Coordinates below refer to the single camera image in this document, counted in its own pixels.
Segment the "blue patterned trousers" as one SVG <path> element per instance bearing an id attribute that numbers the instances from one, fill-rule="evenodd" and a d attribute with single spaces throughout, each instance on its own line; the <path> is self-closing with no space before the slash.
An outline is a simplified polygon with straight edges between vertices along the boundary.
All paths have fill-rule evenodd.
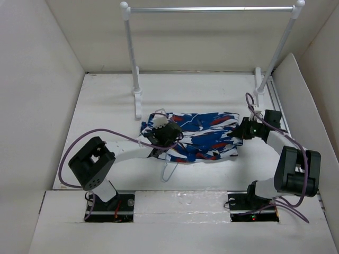
<path id="1" fill-rule="evenodd" d="M 161 154 L 159 159 L 195 163 L 238 156 L 237 148 L 243 145 L 243 139 L 229 136 L 239 126 L 238 113 L 168 112 L 167 116 L 181 127 L 183 138 L 180 144 Z"/>

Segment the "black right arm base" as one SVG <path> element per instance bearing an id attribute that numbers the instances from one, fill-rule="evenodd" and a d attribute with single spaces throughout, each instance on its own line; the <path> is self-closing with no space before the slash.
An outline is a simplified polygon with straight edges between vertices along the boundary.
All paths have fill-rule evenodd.
<path id="1" fill-rule="evenodd" d="M 253 185 L 247 190 L 228 191 L 227 197 L 224 208 L 230 212 L 231 222 L 279 222 L 271 200 L 257 197 Z"/>

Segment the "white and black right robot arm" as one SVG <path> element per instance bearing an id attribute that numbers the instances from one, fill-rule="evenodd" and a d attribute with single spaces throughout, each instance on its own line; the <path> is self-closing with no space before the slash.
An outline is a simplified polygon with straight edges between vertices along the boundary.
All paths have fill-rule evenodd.
<path id="1" fill-rule="evenodd" d="M 274 177 L 256 180 L 248 186 L 246 205 L 258 208 L 264 199 L 279 198 L 288 206 L 296 208 L 305 197 L 314 197 L 318 192 L 321 155 L 317 151 L 305 149 L 299 142 L 280 129 L 281 112 L 266 110 L 265 116 L 252 106 L 249 117 L 229 136 L 250 140 L 260 138 L 280 156 Z"/>

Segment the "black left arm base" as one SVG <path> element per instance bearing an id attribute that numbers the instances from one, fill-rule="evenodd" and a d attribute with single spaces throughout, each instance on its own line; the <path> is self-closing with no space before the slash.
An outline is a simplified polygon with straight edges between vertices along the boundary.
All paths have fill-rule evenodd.
<path id="1" fill-rule="evenodd" d="M 135 192 L 122 192 L 113 204 L 103 202 L 98 196 L 85 194 L 84 221 L 88 223 L 131 223 L 134 216 Z"/>

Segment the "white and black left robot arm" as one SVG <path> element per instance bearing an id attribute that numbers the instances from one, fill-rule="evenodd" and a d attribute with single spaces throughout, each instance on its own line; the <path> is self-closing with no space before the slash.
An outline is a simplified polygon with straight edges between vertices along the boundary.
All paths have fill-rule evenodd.
<path id="1" fill-rule="evenodd" d="M 113 164 L 135 158 L 157 158 L 177 145 L 182 137 L 181 127 L 173 121 L 153 127 L 135 139 L 127 137 L 106 143 L 100 137 L 93 137 L 68 165 L 82 189 L 92 192 L 105 209 L 112 210 L 119 200 L 119 193 L 106 178 Z"/>

